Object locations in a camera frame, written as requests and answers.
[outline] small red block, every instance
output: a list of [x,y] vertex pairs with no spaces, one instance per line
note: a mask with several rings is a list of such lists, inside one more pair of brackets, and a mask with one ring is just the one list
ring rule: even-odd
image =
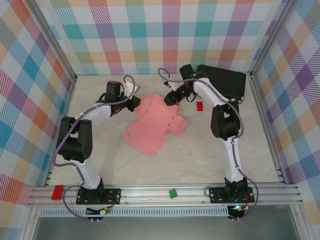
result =
[[204,104],[203,104],[202,101],[197,101],[197,102],[196,102],[196,110],[197,110],[198,112],[201,112],[201,111],[204,110]]
[[63,193],[63,192],[64,192],[64,186],[63,186],[63,185],[56,185],[56,186],[54,187],[51,200],[56,200],[56,201],[61,200],[61,197],[62,197],[62,193]]

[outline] checkered backdrop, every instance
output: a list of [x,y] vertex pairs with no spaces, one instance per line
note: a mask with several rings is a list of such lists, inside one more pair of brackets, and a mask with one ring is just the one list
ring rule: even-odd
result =
[[291,184],[320,239],[320,1],[300,0],[256,83]]
[[0,240],[41,183],[71,81],[23,0],[0,0]]
[[37,0],[79,74],[247,72],[287,0]]

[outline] pink cardboard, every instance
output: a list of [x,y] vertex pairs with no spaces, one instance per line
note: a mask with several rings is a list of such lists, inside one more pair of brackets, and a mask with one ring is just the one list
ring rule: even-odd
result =
[[148,156],[155,156],[166,142],[164,135],[173,132],[181,136],[188,121],[178,115],[178,106],[167,106],[164,99],[154,93],[141,98],[138,112],[140,121],[133,121],[123,139]]

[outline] red block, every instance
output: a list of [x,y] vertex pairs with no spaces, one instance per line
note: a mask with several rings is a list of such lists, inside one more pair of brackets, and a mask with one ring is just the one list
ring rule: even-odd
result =
[[63,186],[63,185],[56,185],[56,186],[54,187],[51,200],[56,200],[56,201],[61,200],[61,197],[62,197],[62,193],[63,193],[63,192],[64,192],[64,186]]
[[196,102],[196,110],[197,110],[198,112],[201,112],[201,111],[204,110],[204,104],[202,103],[202,101],[197,101],[197,102]]

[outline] purple cable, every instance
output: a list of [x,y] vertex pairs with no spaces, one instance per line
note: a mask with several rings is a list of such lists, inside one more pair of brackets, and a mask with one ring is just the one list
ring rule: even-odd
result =
[[[235,114],[237,115],[237,117],[239,118],[239,121],[240,121],[240,125],[241,125],[241,133],[238,135],[238,136],[235,136],[232,138],[232,142],[235,141],[235,139],[238,139],[240,138],[243,134],[244,134],[244,131],[245,131],[245,126],[244,126],[244,122],[239,114],[239,112],[237,111],[237,109],[232,105],[230,104],[228,101],[225,101],[223,98],[221,98],[221,95],[213,88],[211,87],[207,82],[205,81],[202,81],[200,79],[196,79],[196,78],[189,78],[189,79],[184,79],[184,80],[178,80],[178,81],[174,81],[174,80],[171,80],[171,79],[168,79],[166,78],[165,76],[163,76],[160,71],[164,71],[168,74],[168,78],[170,78],[170,73],[168,72],[168,70],[164,69],[164,68],[159,68],[158,69],[158,74],[159,76],[164,79],[165,81],[167,82],[171,82],[171,83],[184,83],[184,82],[188,82],[188,81],[195,81],[195,82],[199,82],[199,83],[202,83],[202,84],[205,84],[208,88],[210,88],[210,90],[219,98],[219,100],[221,100],[223,103],[227,104],[234,112]],[[244,172],[239,168],[239,165],[238,165],[238,162],[237,162],[237,158],[236,158],[236,150],[235,150],[235,145],[232,144],[232,155],[233,155],[233,160],[234,160],[234,164],[235,164],[235,167],[238,169],[239,173],[245,177],[246,179],[248,179],[255,187],[256,189],[256,199],[255,199],[255,202],[254,202],[254,205],[253,205],[253,209],[257,206],[258,204],[258,200],[259,200],[259,189],[258,189],[258,186],[257,184],[252,180],[250,179],[249,177],[247,177]],[[248,212],[245,216],[243,216],[241,219],[243,218],[246,218],[250,213],[252,212],[252,210],[250,212]]]
[[78,119],[74,122],[74,124],[71,126],[70,130],[67,132],[67,134],[65,135],[65,137],[62,139],[62,141],[60,142],[59,146],[56,148],[54,154],[53,154],[53,165],[56,166],[56,167],[64,167],[64,166],[74,166],[75,169],[78,171],[79,175],[80,175],[80,178],[81,178],[81,181],[82,183],[80,185],[73,185],[73,186],[70,186],[68,187],[64,193],[63,193],[63,196],[62,196],[62,201],[63,201],[63,204],[65,206],[66,209],[68,209],[68,211],[74,215],[75,217],[77,218],[80,218],[80,219],[83,219],[83,220],[86,220],[86,221],[89,221],[91,222],[88,218],[86,217],[83,217],[83,216],[80,216],[78,214],[76,214],[75,212],[73,212],[67,205],[66,203],[66,193],[67,191],[69,191],[70,189],[72,188],[80,188],[82,187],[84,184],[85,184],[85,177],[84,175],[82,174],[82,172],[80,171],[80,169],[78,168],[78,166],[75,164],[75,163],[72,163],[72,162],[69,162],[69,163],[63,163],[63,164],[58,164],[57,163],[57,155],[61,149],[61,147],[63,146],[63,144],[66,142],[66,140],[68,139],[68,137],[70,136],[70,134],[72,133],[72,131],[75,129],[76,125],[78,124],[78,122],[85,116],[87,115],[88,113],[90,113],[91,111],[93,111],[94,109],[97,109],[97,108],[100,108],[100,107],[103,107],[103,106],[111,106],[111,105],[116,105],[116,104],[122,104],[124,103],[125,101],[129,100],[135,93],[135,88],[136,88],[136,82],[135,82],[135,79],[131,76],[131,75],[125,75],[123,77],[123,81],[126,83],[126,78],[129,77],[131,78],[132,80],[132,84],[133,84],[133,90],[132,92],[130,93],[130,95],[124,99],[124,100],[121,100],[121,101],[117,101],[117,102],[110,102],[110,103],[103,103],[103,104],[100,104],[98,106],[94,106],[94,107],[91,107],[89,108],[88,110],[86,110],[83,114],[81,114],[81,116],[78,117]]

